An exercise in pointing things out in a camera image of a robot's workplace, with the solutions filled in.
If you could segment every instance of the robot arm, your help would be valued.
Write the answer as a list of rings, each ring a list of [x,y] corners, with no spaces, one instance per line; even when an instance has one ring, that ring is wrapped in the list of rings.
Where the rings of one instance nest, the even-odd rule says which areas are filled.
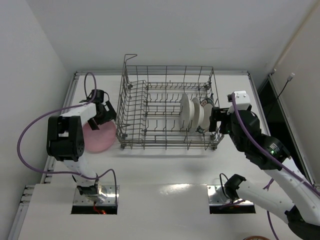
[[[262,134],[259,119],[251,112],[250,98],[247,93],[236,91],[234,94],[240,117],[253,139],[280,163],[307,182],[285,146],[278,139]],[[231,102],[231,95],[228,96],[228,100]],[[209,130],[215,131],[217,122],[221,122],[220,132],[228,134],[237,150],[244,152],[247,159],[272,177],[287,194],[287,197],[278,197],[260,189],[237,174],[233,175],[224,185],[227,196],[231,200],[241,198],[256,203],[282,219],[300,238],[316,239],[320,235],[320,198],[303,182],[291,176],[254,146],[242,130],[234,111],[233,106],[230,108],[214,107]]]
[[[100,185],[97,174],[93,171],[85,158],[85,141],[83,126],[88,123],[92,130],[98,130],[98,125],[116,119],[116,112],[109,100],[103,105],[104,91],[97,90],[93,102],[72,109],[60,116],[51,116],[48,120],[46,149],[49,156],[63,162],[72,172],[80,175],[72,175],[80,194],[98,202]]]

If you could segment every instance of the black gap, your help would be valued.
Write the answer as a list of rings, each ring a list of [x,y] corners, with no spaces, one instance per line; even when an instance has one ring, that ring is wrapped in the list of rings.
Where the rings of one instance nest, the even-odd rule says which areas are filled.
[[[117,206],[95,206],[99,211],[104,210],[106,215],[117,215]],[[71,214],[99,214],[94,210],[94,206],[73,206]]]
[[[209,206],[210,214],[255,214],[254,205],[236,206]]]
[[[297,168],[304,176],[306,176],[302,166],[303,160],[300,158],[298,149],[296,149],[294,144],[294,139],[292,139],[290,135],[289,126],[286,124],[285,116],[282,114],[278,101],[275,103],[277,95],[274,92],[269,79],[260,88],[258,95],[265,115],[272,107],[270,114],[266,119],[271,136],[279,139],[283,143],[283,145],[289,150]]]

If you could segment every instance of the white plate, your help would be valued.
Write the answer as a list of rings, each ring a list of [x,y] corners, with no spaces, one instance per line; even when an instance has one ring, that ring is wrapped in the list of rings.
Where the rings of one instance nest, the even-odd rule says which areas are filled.
[[[203,134],[209,130],[211,109],[215,106],[215,103],[211,98],[206,98],[200,103],[200,105],[203,107],[204,117],[203,122],[198,126],[196,131]]]
[[[189,123],[193,119],[195,114],[195,106],[192,101],[189,100],[186,93],[182,94],[180,103],[180,117],[179,124],[180,128],[188,128]]]
[[[197,127],[202,124],[205,116],[204,108],[200,105],[200,101],[197,97],[192,99],[194,104],[194,116],[191,121],[191,126],[189,128],[189,133],[194,133],[197,130]]]

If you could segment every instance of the metal wire basket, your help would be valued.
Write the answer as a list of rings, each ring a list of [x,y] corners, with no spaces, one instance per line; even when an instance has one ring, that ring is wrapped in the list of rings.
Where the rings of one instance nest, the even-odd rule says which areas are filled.
[[[217,149],[223,138],[218,129],[190,134],[179,125],[183,93],[220,106],[213,67],[127,65],[136,56],[126,54],[123,61],[116,118],[121,147]]]

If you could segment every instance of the pink plate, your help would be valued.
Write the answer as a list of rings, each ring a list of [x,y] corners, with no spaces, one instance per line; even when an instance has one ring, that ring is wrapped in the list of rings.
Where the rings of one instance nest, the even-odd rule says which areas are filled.
[[[108,121],[99,125],[99,130],[91,130],[88,123],[83,128],[84,148],[88,152],[103,152],[111,147],[116,140],[116,125]]]

